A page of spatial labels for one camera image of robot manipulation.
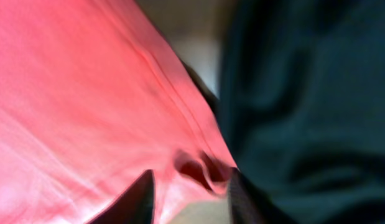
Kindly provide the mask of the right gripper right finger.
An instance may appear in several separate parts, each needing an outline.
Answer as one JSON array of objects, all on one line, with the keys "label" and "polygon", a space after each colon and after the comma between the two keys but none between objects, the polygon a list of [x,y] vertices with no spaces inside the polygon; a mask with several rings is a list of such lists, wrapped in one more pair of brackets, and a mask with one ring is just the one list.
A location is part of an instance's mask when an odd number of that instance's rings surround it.
[{"label": "right gripper right finger", "polygon": [[263,191],[255,188],[237,168],[232,168],[228,204],[232,224],[297,224],[277,208]]}]

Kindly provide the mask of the red orange t-shirt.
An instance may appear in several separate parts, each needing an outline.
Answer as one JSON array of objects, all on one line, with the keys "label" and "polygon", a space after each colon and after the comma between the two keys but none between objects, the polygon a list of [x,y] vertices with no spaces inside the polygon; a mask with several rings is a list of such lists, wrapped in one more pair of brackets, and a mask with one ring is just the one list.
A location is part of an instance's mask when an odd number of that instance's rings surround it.
[{"label": "red orange t-shirt", "polygon": [[86,223],[148,169],[167,223],[224,196],[233,166],[134,1],[0,0],[0,223]]}]

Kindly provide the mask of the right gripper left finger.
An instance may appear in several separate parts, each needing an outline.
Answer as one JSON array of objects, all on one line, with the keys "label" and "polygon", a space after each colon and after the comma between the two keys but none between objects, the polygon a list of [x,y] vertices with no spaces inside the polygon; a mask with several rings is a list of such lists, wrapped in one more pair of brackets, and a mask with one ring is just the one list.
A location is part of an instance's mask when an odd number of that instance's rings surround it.
[{"label": "right gripper left finger", "polygon": [[88,224],[152,224],[154,175],[145,170],[108,208]]}]

